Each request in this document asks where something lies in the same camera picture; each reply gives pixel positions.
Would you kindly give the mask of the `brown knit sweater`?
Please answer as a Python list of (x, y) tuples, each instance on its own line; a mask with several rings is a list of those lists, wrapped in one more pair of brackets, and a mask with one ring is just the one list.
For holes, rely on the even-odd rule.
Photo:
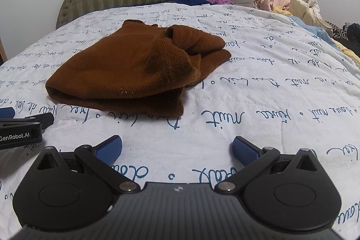
[(54, 101), (129, 114), (179, 117), (183, 90), (230, 59), (225, 41), (189, 26), (127, 20), (66, 61), (45, 84)]

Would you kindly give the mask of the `dark clothes pile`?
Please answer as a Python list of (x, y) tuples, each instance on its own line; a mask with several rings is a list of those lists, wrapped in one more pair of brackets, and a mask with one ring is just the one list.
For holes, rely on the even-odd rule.
[(347, 49), (350, 49), (359, 57), (359, 31), (360, 27), (358, 23), (345, 24), (342, 28), (335, 24), (326, 21), (333, 31), (332, 38), (340, 42)]

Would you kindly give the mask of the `dark blue cloth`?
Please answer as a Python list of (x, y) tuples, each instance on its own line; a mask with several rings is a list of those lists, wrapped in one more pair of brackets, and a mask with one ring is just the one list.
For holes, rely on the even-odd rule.
[(184, 4), (184, 5), (189, 5), (189, 6), (211, 4), (207, 0), (171, 0), (171, 1), (168, 1), (168, 2), (169, 3), (176, 3), (176, 4)]

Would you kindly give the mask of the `gold tower fan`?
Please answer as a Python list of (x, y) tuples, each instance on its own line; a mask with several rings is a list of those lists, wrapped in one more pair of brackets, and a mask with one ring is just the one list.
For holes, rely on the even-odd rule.
[(1, 58), (0, 58), (1, 64), (3, 64), (4, 62), (6, 62), (8, 60), (1, 39), (0, 39), (0, 56), (1, 56)]

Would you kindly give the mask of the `cream white garment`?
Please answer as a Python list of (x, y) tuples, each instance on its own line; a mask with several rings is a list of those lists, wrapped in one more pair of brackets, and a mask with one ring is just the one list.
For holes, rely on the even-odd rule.
[(323, 20), (320, 14), (317, 0), (290, 0), (289, 12), (305, 24), (323, 28), (329, 36), (333, 35), (332, 27)]

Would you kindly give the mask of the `purple cloth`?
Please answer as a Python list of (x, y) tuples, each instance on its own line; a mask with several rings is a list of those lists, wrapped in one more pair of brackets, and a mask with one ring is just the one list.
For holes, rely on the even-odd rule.
[(233, 5), (232, 0), (206, 0), (206, 1), (208, 1), (212, 5), (226, 5), (226, 4)]

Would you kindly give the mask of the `light blue garment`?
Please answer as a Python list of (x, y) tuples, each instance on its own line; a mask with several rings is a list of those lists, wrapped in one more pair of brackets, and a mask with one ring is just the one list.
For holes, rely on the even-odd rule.
[(313, 35), (319, 37), (319, 39), (328, 43), (331, 47), (333, 47), (337, 51), (340, 51), (340, 49), (337, 47), (334, 41), (330, 38), (329, 34), (323, 28), (307, 25), (299, 17), (296, 16), (289, 16), (289, 18), (303, 29), (311, 32)]

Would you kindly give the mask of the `yellow garment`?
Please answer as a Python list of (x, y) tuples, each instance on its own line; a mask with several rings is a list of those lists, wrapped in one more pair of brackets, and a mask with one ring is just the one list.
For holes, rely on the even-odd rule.
[[(288, 17), (293, 16), (289, 11), (285, 11), (281, 7), (274, 7), (273, 11), (275, 13), (279, 13), (281, 15), (285, 15), (285, 16), (288, 16)], [(359, 67), (359, 57), (356, 54), (354, 54), (353, 51), (351, 51), (350, 49), (347, 49), (345, 46), (343, 46), (340, 42), (334, 40), (333, 38), (331, 38), (331, 39), (334, 41), (334, 43), (337, 45), (337, 47), (340, 49), (340, 51), (343, 54), (345, 54), (347, 57), (350, 57), (355, 62), (357, 67)]]

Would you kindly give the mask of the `white quilt with blue script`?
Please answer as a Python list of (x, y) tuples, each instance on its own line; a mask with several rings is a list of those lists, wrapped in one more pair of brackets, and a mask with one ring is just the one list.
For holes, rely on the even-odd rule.
[[(184, 92), (180, 118), (52, 102), (46, 80), (125, 20), (183, 24), (224, 39), (231, 58)], [(112, 135), (123, 141), (114, 170), (146, 182), (216, 184), (240, 170), (231, 143), (242, 136), (283, 153), (311, 149), (342, 198), (334, 229), (359, 236), (359, 68), (288, 17), (235, 5), (146, 5), (96, 11), (51, 32), (1, 66), (1, 106), (18, 117), (50, 112), (42, 144), (1, 152), (1, 238), (20, 230), (12, 197), (45, 145), (72, 151)]]

